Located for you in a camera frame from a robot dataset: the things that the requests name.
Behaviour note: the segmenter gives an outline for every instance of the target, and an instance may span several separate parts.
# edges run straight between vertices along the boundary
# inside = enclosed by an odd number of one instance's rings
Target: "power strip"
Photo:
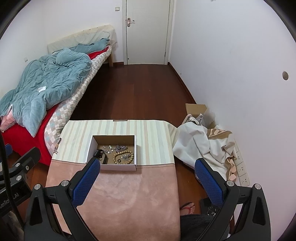
[[[237,158],[234,160],[234,164],[235,164],[235,167],[237,168],[237,176],[239,177],[239,183],[243,187],[248,187],[250,186],[249,176],[248,176],[244,161],[242,159],[242,155],[239,151],[239,148],[236,142],[235,142],[235,149],[237,152]]]

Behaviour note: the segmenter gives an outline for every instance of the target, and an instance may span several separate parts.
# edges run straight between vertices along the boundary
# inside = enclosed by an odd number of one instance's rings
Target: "wooden bed leg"
[[[109,62],[109,67],[113,67],[113,57],[112,57],[112,52],[110,56],[108,57],[108,62]]]

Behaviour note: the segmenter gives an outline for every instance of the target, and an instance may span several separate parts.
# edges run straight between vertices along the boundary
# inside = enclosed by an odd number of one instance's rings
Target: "wooden floor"
[[[71,120],[138,119],[164,120],[178,127],[186,117],[185,103],[191,98],[169,66],[103,65],[89,84]],[[175,158],[180,205],[194,202],[200,213],[199,200],[207,195],[196,181],[194,172]],[[38,164],[28,173],[31,187],[45,185],[48,167]],[[25,216],[26,203],[20,207]]]

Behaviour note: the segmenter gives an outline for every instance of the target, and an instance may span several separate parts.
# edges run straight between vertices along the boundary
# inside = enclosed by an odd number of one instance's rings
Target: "black pants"
[[[196,241],[206,227],[213,220],[213,216],[209,215],[199,215],[199,214],[189,214],[180,216],[181,223],[181,241]],[[227,238],[229,233],[229,226],[225,230],[224,235],[221,240]]]

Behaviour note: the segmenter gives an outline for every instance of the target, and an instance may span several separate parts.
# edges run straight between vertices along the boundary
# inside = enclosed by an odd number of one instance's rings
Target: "open cardboard box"
[[[89,151],[86,157],[86,163],[94,156],[97,149],[106,150],[103,146],[112,146],[114,150],[112,153],[105,153],[107,156],[107,164],[101,164],[101,170],[111,171],[136,171],[137,170],[137,145],[136,136],[92,136],[89,143]],[[134,153],[134,159],[130,164],[115,164],[113,161],[114,154],[116,154],[115,147],[117,145],[127,146],[128,149]]]
[[[207,110],[206,105],[204,104],[185,104],[187,114],[191,114],[194,118],[197,118],[200,114],[204,114]],[[213,121],[209,129],[214,129],[216,126],[215,122]]]

